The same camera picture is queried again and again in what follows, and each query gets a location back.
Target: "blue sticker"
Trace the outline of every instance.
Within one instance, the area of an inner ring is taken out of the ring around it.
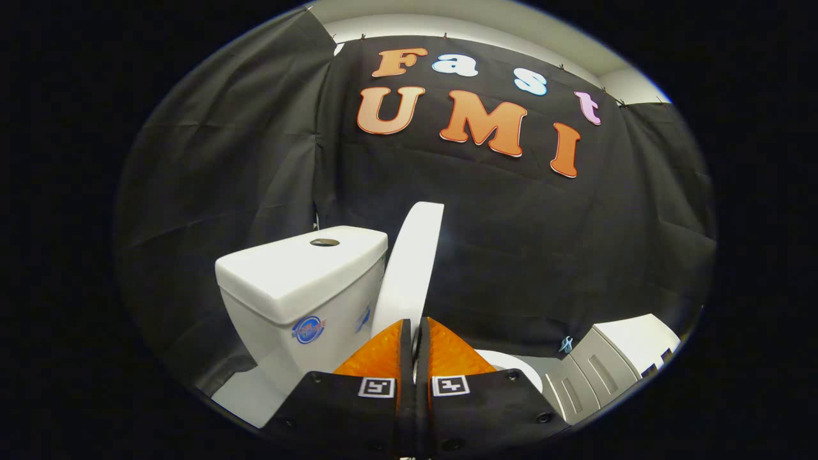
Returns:
[[[366,315],[364,316],[363,320],[361,320],[361,317],[358,317],[358,321],[360,321],[361,324],[358,324],[358,329],[355,331],[356,334],[358,334],[361,331],[363,325],[366,324],[367,321],[369,321],[369,313],[371,311],[371,306],[372,304],[368,304],[366,306],[366,311],[364,313],[361,313],[361,316],[363,316],[364,314]]]
[[[293,337],[299,343],[308,344],[315,341],[324,332],[325,325],[326,320],[322,321],[318,319],[318,316],[307,316],[293,326]]]

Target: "wrinkled black fabric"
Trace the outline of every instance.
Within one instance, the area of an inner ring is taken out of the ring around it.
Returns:
[[[414,47],[429,54],[406,73],[371,76],[379,52]],[[474,58],[478,75],[433,70],[442,54]],[[542,74],[547,93],[519,90],[517,67]],[[357,126],[360,91],[374,86],[391,89],[383,120],[398,111],[398,88],[425,88],[403,131]],[[489,113],[503,101],[524,107],[523,155],[441,139],[454,89],[478,94]],[[599,105],[600,126],[586,120],[574,91]],[[556,122],[582,136],[574,179],[550,167]],[[334,59],[319,127],[316,200],[326,226],[381,230],[391,247],[417,201],[446,206],[424,314],[472,346],[551,356],[563,337],[582,338],[595,322],[645,313],[681,333],[704,302],[715,249],[709,179],[668,105],[619,108],[567,71],[481,43],[367,38],[347,42]]]
[[[335,43],[307,11],[242,35],[161,102],[116,203],[124,303],[169,369],[211,395],[254,361],[213,264],[312,230],[316,120]]]
[[[424,47],[405,74],[373,78],[379,52]],[[425,315],[472,346],[553,356],[595,322],[654,313],[677,334],[704,302],[716,245],[710,178],[669,105],[619,107],[600,89],[530,56],[481,43],[385,37],[335,43],[308,11],[254,29],[193,70],[134,143],[116,202],[124,302],[147,344],[211,395],[255,366],[224,308],[213,264],[237,250],[352,225],[389,235],[417,201],[443,203]],[[478,75],[442,74],[442,54]],[[535,96],[517,67],[547,80]],[[360,91],[421,86],[411,123],[389,136],[357,126]],[[488,141],[439,136],[454,89],[491,112],[525,107],[512,158]],[[587,92],[602,119],[580,111]],[[551,170],[554,123],[576,129],[578,177]]]

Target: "toilet seat lid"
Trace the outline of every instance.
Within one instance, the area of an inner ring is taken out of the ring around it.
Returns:
[[[443,205],[420,201],[412,206],[395,240],[380,285],[371,336],[408,318],[411,333],[420,325],[426,292],[438,250]]]

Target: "white letter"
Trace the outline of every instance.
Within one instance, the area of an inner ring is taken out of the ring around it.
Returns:
[[[458,74],[461,77],[474,77],[477,74],[477,70],[475,69],[477,61],[468,56],[463,56],[462,54],[444,54],[438,56],[438,59],[441,61],[432,64],[432,69],[442,74]]]
[[[535,96],[542,96],[547,92],[546,78],[537,72],[528,69],[514,69],[514,75],[517,77],[514,81],[517,88],[528,91]]]

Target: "toilet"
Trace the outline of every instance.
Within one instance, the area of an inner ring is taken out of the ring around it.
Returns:
[[[216,261],[227,313],[279,403],[370,339],[386,248],[386,233],[341,226]]]
[[[227,313],[280,401],[306,372],[333,372],[370,338],[409,318],[413,343],[429,288],[443,205],[419,202],[395,241],[389,265],[383,232],[339,226],[225,255],[215,264]],[[477,350],[496,369],[520,359]]]

